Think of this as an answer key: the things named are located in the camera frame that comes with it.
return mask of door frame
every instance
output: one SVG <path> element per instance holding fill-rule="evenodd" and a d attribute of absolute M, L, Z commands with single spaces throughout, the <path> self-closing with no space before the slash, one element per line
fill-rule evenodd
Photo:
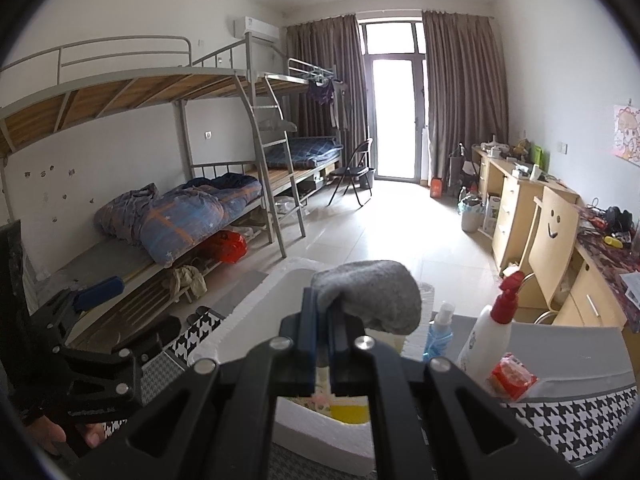
<path fill-rule="evenodd" d="M 418 20 L 381 20 L 380 22 L 362 23 L 362 35 L 364 45 L 367 49 L 366 53 L 362 55 L 364 58 L 365 66 L 365 79 L 367 85 L 367 114 L 369 118 L 369 131 L 373 138 L 373 145 L 371 147 L 372 165 L 374 168 L 378 167 L 378 122 L 376 121 L 376 89 L 373 85 L 373 62 L 378 59 L 397 59 L 408 60 L 412 62 L 412 74 L 414 77 L 414 103 L 415 103 L 415 167 L 413 178 L 402 178 L 397 176 L 385 176 L 376 173 L 376 179 L 379 180 L 393 180 L 396 182 L 411 182 L 414 184 L 420 183 L 422 176 L 422 131 L 426 124 L 427 118 L 425 117 L 425 104 L 424 104 L 424 74 L 422 72 L 422 62 L 425 59 L 424 54 L 418 52 L 418 39 L 415 31 L 415 23 Z M 414 36 L 414 52 L 408 54 L 368 54 L 367 44 L 367 27 L 366 25 L 372 25 L 375 23 L 411 23 L 412 34 Z"/>

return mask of red spray nozzle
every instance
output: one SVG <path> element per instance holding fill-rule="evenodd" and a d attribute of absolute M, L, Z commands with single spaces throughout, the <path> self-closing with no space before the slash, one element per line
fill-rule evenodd
<path fill-rule="evenodd" d="M 518 290 L 524 281 L 524 272 L 518 270 L 502 280 L 500 290 L 503 293 L 495 298 L 491 309 L 492 319 L 500 324 L 509 324 L 518 308 Z"/>

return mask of human hand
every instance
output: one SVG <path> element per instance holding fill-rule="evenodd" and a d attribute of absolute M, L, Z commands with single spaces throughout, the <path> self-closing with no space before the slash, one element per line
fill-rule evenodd
<path fill-rule="evenodd" d="M 105 440 L 102 424 L 79 425 L 78 430 L 83 434 L 87 446 L 94 448 Z M 57 455 L 54 442 L 66 442 L 65 430 L 48 417 L 41 416 L 27 426 L 27 432 L 47 452 Z"/>

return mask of plaid comforter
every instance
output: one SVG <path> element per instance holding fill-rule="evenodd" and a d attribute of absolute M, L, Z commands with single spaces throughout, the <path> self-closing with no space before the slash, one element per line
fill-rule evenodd
<path fill-rule="evenodd" d="M 343 146 L 335 137 L 294 137 L 289 139 L 293 167 L 298 170 L 317 168 L 335 158 Z M 284 145 L 273 146 L 267 153 L 267 167 L 286 168 Z"/>
<path fill-rule="evenodd" d="M 96 212 L 94 222 L 107 234 L 142 245 L 163 267 L 226 227 L 262 193 L 257 179 L 235 173 L 194 178 L 162 196 L 155 186 L 149 192 L 150 186 L 115 198 Z"/>

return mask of black chair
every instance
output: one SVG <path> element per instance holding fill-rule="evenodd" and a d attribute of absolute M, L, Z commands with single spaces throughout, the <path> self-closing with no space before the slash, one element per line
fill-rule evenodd
<path fill-rule="evenodd" d="M 345 178 L 348 178 L 349 181 L 351 182 L 351 187 L 353 187 L 353 190 L 356 193 L 356 200 L 358 200 L 358 204 L 360 205 L 360 207 L 364 206 L 364 204 L 366 204 L 369 200 L 371 200 L 371 197 L 373 197 L 373 193 L 371 192 L 372 183 L 369 181 L 369 171 L 371 169 L 369 167 L 369 155 L 371 151 L 372 142 L 373 142 L 373 139 L 367 139 L 363 143 L 359 144 L 358 147 L 354 150 L 353 154 L 351 155 L 351 158 L 349 159 L 349 163 L 347 164 L 347 166 L 345 166 L 344 168 L 338 168 L 336 170 L 333 170 L 331 173 L 329 173 L 329 175 L 334 178 L 339 176 L 340 180 L 338 180 L 338 184 L 335 186 L 334 194 L 331 195 L 331 200 L 329 200 L 327 207 L 331 205 L 331 202 L 334 200 L 335 194 L 338 192 L 338 188 L 340 187 L 340 184 L 342 184 L 342 181 Z M 364 177 L 366 179 L 367 187 L 369 187 L 369 194 L 370 194 L 369 199 L 364 204 L 360 202 L 360 197 L 358 196 L 358 190 L 356 189 L 356 185 L 354 183 L 354 179 L 356 178 L 360 179 L 361 177 Z M 342 194 L 342 196 L 345 196 L 348 190 L 349 190 L 349 183 L 347 183 L 347 187 L 344 188 L 344 193 Z"/>

